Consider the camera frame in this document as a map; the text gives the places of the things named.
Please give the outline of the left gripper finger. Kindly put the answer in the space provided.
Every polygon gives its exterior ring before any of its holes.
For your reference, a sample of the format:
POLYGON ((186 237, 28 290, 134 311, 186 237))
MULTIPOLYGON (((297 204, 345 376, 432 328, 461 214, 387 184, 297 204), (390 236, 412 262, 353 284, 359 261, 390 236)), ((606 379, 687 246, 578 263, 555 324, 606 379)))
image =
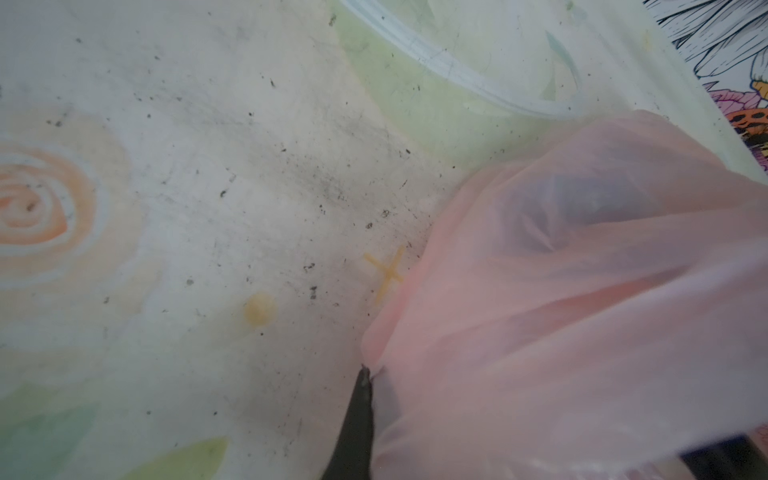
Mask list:
POLYGON ((357 375, 333 453, 322 480, 369 480, 374 436, 370 370, 357 375))

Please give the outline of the pink plastic bag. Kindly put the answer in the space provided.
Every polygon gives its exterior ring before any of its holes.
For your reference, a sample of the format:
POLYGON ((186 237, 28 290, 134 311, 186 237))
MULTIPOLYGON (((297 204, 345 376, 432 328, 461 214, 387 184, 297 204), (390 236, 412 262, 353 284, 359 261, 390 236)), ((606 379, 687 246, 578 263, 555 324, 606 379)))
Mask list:
POLYGON ((606 478, 767 419, 767 188, 647 111, 467 181, 366 331, 375 479, 606 478))

